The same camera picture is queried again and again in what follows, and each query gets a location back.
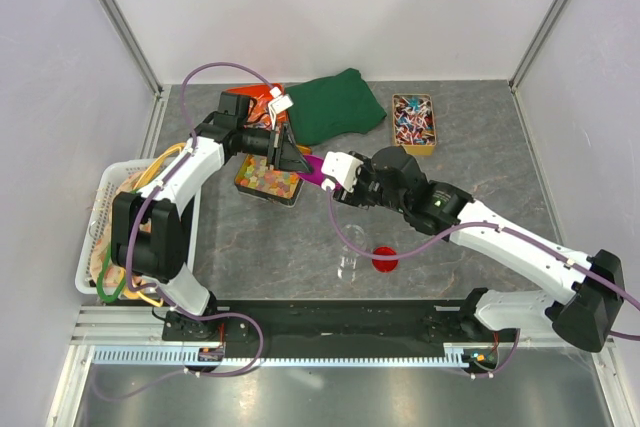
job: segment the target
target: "dark green fabric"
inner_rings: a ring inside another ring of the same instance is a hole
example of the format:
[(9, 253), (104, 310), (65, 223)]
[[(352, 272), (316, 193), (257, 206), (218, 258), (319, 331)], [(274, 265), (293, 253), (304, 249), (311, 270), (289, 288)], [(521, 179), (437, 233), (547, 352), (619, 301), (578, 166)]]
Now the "dark green fabric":
[(386, 117), (356, 69), (287, 88), (296, 142), (317, 145), (347, 132), (366, 134)]

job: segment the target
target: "white panel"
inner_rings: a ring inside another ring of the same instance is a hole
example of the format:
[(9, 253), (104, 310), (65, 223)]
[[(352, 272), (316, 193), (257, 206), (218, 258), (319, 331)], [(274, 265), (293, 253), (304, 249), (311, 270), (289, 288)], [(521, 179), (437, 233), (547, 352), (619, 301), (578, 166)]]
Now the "white panel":
[[(571, 247), (604, 248), (640, 295), (640, 0), (571, 0), (521, 88)], [(640, 334), (625, 305), (617, 330)], [(640, 398), (640, 346), (618, 342)]]
[[(552, 0), (118, 0), (154, 70), (177, 83), (226, 60), (274, 81), (510, 77)], [(195, 82), (247, 81), (224, 69)]]
[(0, 0), (3, 425), (44, 425), (100, 174), (136, 155), (151, 105), (97, 0)]

